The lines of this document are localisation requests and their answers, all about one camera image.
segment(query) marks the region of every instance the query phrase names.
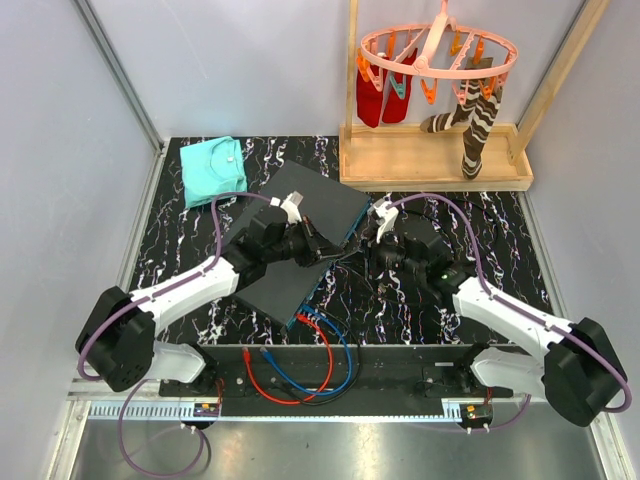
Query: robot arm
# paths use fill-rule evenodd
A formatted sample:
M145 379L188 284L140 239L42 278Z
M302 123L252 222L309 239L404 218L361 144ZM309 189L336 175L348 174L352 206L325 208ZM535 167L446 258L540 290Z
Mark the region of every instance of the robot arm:
M468 266L453 261L429 222L420 222L418 228L403 225L394 229L398 211L389 208L389 202L377 202L371 214L379 225L376 239L369 245L369 264L374 270L412 273L418 284L450 311L488 326L529 354L477 345L457 365L457 379L463 386L505 387L545 398L560 415L579 426L589 425L620 391L613 375L562 335L566 332L586 343L626 380L597 322L585 318L574 324L510 297L486 281L483 285Z
M156 378L197 385L207 381L214 361L197 345L173 345L156 337L196 308L231 295L256 282L269 263L295 259L311 266L344 251L324 238L309 218L300 215L298 193L283 202L274 199L251 224L213 257L158 285L126 294L118 287L105 291L76 341L80 353L89 338L123 308L130 308L95 341L87 361L115 392L140 380Z

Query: black box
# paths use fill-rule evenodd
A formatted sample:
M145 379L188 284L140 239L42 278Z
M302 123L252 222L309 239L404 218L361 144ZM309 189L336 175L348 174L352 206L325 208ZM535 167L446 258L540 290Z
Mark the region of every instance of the black box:
M366 214L370 198L365 193L342 185L297 163L287 161L264 185L261 194L283 200L297 191L304 197L300 213L307 215L318 231L336 245L343 245L360 219ZM253 200L224 236L228 243L264 206ZM318 286L330 262L310 268L296 265L294 260L273 263L267 274L256 283L234 295L252 309L283 325L294 319L300 305Z

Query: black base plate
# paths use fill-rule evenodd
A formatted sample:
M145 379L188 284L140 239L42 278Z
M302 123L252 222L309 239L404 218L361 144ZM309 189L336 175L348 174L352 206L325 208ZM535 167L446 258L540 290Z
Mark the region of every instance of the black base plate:
M292 407L278 405L260 396L248 379L241 345L203 347L218 362L218 378L224 380L225 416L412 416L441 415L442 398L483 398L486 388L464 393L455 385L442 385L446 369L468 350L469 346L416 345L362 347L362 373L353 389L339 400L318 407ZM259 345L248 347L251 366L260 385L276 397L284 394L273 385L282 378L266 363ZM324 346L287 345L270 346L280 366L297 382L317 386L324 380L327 354ZM354 363L357 349L350 347ZM505 346L507 351L520 351ZM329 387L339 386L347 372L341 349L335 349L334 380ZM435 385L421 388L432 379ZM163 397L198 396L188 386L169 382L162 384ZM494 398L509 398L512 392L494 389Z

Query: blue cable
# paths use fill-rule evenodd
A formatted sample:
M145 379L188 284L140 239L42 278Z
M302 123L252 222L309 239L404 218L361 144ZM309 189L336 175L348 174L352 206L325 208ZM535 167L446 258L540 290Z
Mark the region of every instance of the blue cable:
M327 396L327 395L334 395L340 391L342 391L351 381L351 375L353 373L353 361L351 359L351 352L349 351L349 344L347 343L347 341L344 338L344 335L342 335L342 332L338 329L338 327L336 327L333 323L331 323L329 321L329 319L327 317L325 317L324 315L316 312L315 310L313 310L311 307L309 307L308 305L302 305L302 307L300 307L300 310L302 310L305 313L314 315L316 317L318 317L320 320L322 320L324 323L326 323L327 325L329 325L329 328L331 328L331 330L333 330L338 337L340 337L340 342L344 345L344 348L346 350L347 353L347 364L348 364L348 373L347 373L347 378L346 380L342 383L342 385L340 385L339 387L331 390L330 392L317 392L317 391L313 391L313 390L307 390L306 388L304 388L301 385L298 385L296 382L294 382L291 377L289 377L289 375L287 375L284 370L282 370L280 368L280 366L276 363L276 360L273 358L273 355L271 354L271 352L269 352L267 349L265 348L261 348L260 351L262 352L262 356L264 357L264 359L269 362L269 364L271 364L271 366L274 368L274 370L276 372L278 372L278 374L284 378L287 382L289 382L291 385L293 385L295 388L297 388L298 390L306 393L307 395L315 395L315 396Z

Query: folded shirt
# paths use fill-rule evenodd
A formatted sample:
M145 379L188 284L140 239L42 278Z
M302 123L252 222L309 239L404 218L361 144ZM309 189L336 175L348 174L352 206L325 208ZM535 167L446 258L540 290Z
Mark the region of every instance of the folded shirt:
M182 147L180 162L187 208L210 203L220 193L247 191L238 140L222 137Z

